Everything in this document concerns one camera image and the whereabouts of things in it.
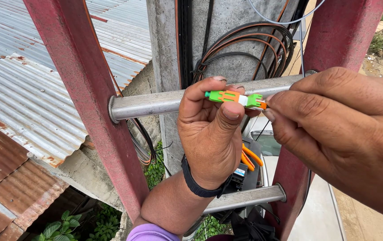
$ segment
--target label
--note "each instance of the label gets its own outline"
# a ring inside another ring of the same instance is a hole
[[[245,176],[245,171],[242,170],[242,169],[239,169],[239,168],[236,169],[235,173],[236,173],[237,175],[242,176],[242,177]]]

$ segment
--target black wristband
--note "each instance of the black wristband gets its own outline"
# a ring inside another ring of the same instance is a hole
[[[187,158],[185,156],[183,157],[183,163],[181,163],[181,167],[183,168],[185,183],[187,183],[187,186],[189,187],[190,191],[203,198],[211,198],[215,196],[217,198],[220,198],[227,185],[230,183],[230,180],[232,179],[232,175],[230,175],[219,188],[215,190],[207,190],[199,186],[199,184],[197,184],[194,181],[192,173],[190,172],[189,163],[187,162]]]

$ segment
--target orange pliers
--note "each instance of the orange pliers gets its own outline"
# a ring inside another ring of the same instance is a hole
[[[261,159],[254,153],[252,152],[250,149],[246,148],[245,147],[245,144],[242,143],[242,156],[241,156],[241,161],[248,166],[248,169],[251,170],[251,171],[254,171],[255,169],[255,166],[254,164],[252,163],[251,160],[249,160],[248,158],[248,155],[251,156],[252,159],[254,159],[254,161],[257,162],[257,164],[259,166],[263,166],[263,162],[261,161]]]

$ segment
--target black bag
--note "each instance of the black bag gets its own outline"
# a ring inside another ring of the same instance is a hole
[[[274,236],[274,227],[261,216],[254,207],[248,217],[243,219],[232,213],[233,241],[280,241]]]

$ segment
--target gray cable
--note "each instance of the gray cable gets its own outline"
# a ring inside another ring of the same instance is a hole
[[[303,16],[301,19],[297,19],[297,20],[294,20],[294,21],[291,21],[291,22],[275,22],[275,21],[272,21],[268,18],[266,18],[265,16],[263,16],[258,10],[257,8],[255,8],[254,4],[251,2],[251,0],[248,0],[248,3],[251,5],[251,8],[254,9],[254,11],[260,16],[262,17],[264,20],[268,21],[269,23],[273,23],[273,24],[281,24],[281,25],[290,25],[290,24],[293,24],[293,23],[296,23],[296,22],[299,22],[305,18],[307,18],[309,15],[311,15],[313,12],[315,12],[323,3],[325,2],[325,0],[323,0],[317,7],[315,7],[315,9],[313,9],[310,13],[306,14],[305,16]]]
[[[305,62],[303,61],[303,32],[301,31],[301,21],[299,24],[299,35],[300,35],[300,57],[301,57],[301,73],[303,74],[303,78],[305,75]]]

